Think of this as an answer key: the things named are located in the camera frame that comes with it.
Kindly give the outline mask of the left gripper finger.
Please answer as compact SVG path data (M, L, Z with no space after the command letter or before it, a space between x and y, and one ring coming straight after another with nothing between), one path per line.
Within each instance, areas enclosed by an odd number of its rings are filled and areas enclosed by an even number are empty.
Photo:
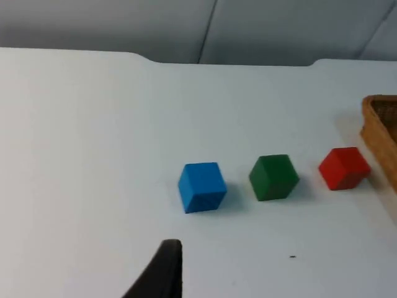
M182 243L178 239L163 240L139 278L124 298L181 298Z

